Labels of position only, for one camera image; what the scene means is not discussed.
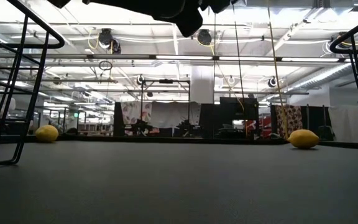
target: white curtain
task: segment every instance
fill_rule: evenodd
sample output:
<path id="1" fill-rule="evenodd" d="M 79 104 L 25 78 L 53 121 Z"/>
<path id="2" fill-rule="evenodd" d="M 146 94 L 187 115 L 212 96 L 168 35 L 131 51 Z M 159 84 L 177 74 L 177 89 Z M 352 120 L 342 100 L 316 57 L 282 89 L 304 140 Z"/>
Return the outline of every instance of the white curtain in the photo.
<path id="1" fill-rule="evenodd" d="M 150 125 L 156 128 L 175 128 L 188 119 L 188 103 L 159 103 L 153 102 Z M 190 103 L 190 124 L 198 125 L 201 105 Z"/>
<path id="2" fill-rule="evenodd" d="M 358 142 L 358 106 L 332 106 L 328 112 L 336 141 Z"/>

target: pipe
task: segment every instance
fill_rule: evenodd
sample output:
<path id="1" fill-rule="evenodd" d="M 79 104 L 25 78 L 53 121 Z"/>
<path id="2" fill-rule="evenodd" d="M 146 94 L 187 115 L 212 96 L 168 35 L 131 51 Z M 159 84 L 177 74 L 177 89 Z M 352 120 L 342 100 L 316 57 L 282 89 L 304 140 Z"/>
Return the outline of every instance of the pipe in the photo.
<path id="1" fill-rule="evenodd" d="M 309 90 L 351 73 L 353 73 L 351 63 L 345 63 L 334 68 L 323 68 L 293 83 L 288 87 L 287 91 L 296 91 L 300 89 Z"/>
<path id="2" fill-rule="evenodd" d="M 59 91 L 59 92 L 65 92 L 65 91 L 86 91 L 84 89 L 40 89 L 39 91 Z M 97 92 L 111 92 L 111 93 L 140 93 L 141 90 L 112 90 L 112 89 L 100 89 L 100 90 L 92 90 Z M 144 93 L 187 93 L 186 90 L 144 90 Z M 220 94 L 229 94 L 229 93 L 241 93 L 241 91 L 222 91 L 218 90 L 215 91 L 215 93 Z M 245 91 L 244 94 L 261 94 L 261 95 L 274 95 L 278 94 L 278 92 L 275 91 Z M 309 95 L 309 93 L 302 93 L 302 92 L 291 92 L 291 93 L 282 93 L 283 95 Z"/>

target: white wall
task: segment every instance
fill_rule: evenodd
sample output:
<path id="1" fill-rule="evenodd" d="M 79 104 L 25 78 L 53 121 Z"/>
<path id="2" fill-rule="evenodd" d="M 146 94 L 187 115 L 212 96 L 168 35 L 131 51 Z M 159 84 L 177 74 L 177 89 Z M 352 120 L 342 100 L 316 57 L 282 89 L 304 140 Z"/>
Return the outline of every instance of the white wall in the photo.
<path id="1" fill-rule="evenodd" d="M 309 95 L 293 95 L 289 97 L 288 104 L 295 106 L 330 106 L 329 85 L 325 84 L 319 90 L 309 90 Z"/>

